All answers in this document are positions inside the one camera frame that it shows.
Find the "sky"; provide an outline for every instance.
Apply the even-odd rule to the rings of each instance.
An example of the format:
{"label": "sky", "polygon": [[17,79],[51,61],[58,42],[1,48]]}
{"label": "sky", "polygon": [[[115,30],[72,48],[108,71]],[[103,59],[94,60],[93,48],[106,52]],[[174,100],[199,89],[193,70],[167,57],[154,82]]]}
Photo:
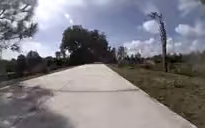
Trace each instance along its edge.
{"label": "sky", "polygon": [[[148,17],[154,11],[163,14],[168,53],[205,49],[205,7],[198,0],[38,0],[34,20],[39,30],[20,43],[21,53],[54,56],[64,30],[82,25],[105,32],[112,47],[125,46],[129,54],[160,54],[159,25]],[[19,54],[1,53],[4,59]]]}

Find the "grass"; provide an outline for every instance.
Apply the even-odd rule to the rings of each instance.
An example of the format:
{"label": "grass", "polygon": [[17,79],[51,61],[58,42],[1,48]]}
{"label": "grass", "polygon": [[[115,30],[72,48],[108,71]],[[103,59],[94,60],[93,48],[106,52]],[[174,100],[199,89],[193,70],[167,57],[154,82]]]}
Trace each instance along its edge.
{"label": "grass", "polygon": [[139,67],[109,67],[199,128],[205,128],[205,79]]}

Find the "paved trail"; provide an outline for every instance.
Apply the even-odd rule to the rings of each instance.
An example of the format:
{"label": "paved trail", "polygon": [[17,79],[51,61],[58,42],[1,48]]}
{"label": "paved trail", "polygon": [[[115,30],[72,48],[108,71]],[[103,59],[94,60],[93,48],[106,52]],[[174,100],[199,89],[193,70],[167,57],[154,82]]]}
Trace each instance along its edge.
{"label": "paved trail", "polygon": [[31,79],[22,86],[0,91],[1,127],[196,128],[102,64]]}

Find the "palm tree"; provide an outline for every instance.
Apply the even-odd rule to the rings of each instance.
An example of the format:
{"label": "palm tree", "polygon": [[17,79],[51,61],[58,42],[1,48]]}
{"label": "palm tree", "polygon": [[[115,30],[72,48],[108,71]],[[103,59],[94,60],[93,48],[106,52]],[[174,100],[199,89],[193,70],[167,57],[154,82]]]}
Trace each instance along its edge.
{"label": "palm tree", "polygon": [[159,23],[159,28],[160,28],[160,37],[161,37],[161,42],[162,42],[162,58],[163,58],[163,66],[165,72],[168,72],[167,69],[167,34],[166,34],[166,29],[163,21],[163,16],[162,14],[158,14],[157,12],[151,12],[148,15],[151,19],[156,20]]}

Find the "white cloud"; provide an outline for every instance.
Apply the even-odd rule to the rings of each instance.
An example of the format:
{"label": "white cloud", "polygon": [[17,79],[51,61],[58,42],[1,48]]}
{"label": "white cloud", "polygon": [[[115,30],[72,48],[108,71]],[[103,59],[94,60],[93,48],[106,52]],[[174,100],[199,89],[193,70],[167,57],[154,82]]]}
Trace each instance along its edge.
{"label": "white cloud", "polygon": [[205,20],[197,21],[194,26],[188,24],[179,24],[175,31],[185,37],[205,36]]}
{"label": "white cloud", "polygon": [[133,40],[131,42],[124,43],[124,46],[128,50],[128,54],[140,53],[142,56],[148,57],[160,53],[160,43],[154,38],[148,40]]}
{"label": "white cloud", "polygon": [[71,25],[73,24],[73,20],[72,20],[71,16],[68,13],[65,13],[65,18],[69,21],[69,23]]}
{"label": "white cloud", "polygon": [[196,34],[196,30],[187,24],[179,24],[175,28],[175,31],[182,36],[193,36]]}
{"label": "white cloud", "polygon": [[159,33],[159,24],[155,20],[149,20],[143,23],[143,29],[147,32],[157,34]]}
{"label": "white cloud", "polygon": [[178,10],[182,12],[182,16],[186,16],[200,5],[201,3],[197,0],[179,0]]}
{"label": "white cloud", "polygon": [[159,9],[155,6],[154,3],[152,3],[151,1],[150,2],[147,2],[145,4],[140,4],[140,9],[141,11],[145,14],[145,15],[148,15],[150,14],[151,12],[160,12]]}
{"label": "white cloud", "polygon": [[86,2],[84,0],[38,0],[35,19],[39,23],[40,30],[46,30],[63,23],[64,14],[65,18],[69,19],[70,15],[65,13],[67,7],[86,7]]}
{"label": "white cloud", "polygon": [[[140,53],[144,57],[161,54],[160,39],[150,38],[148,40],[133,40],[124,43],[128,50],[128,54]],[[185,53],[182,49],[185,47],[182,42],[175,42],[173,38],[167,39],[167,52],[168,53]]]}
{"label": "white cloud", "polygon": [[37,51],[41,57],[54,56],[55,51],[59,48],[59,43],[52,46],[44,45],[36,41],[21,42],[21,52],[13,52],[11,50],[3,50],[1,56],[3,59],[16,58],[19,54],[26,55],[29,51]]}

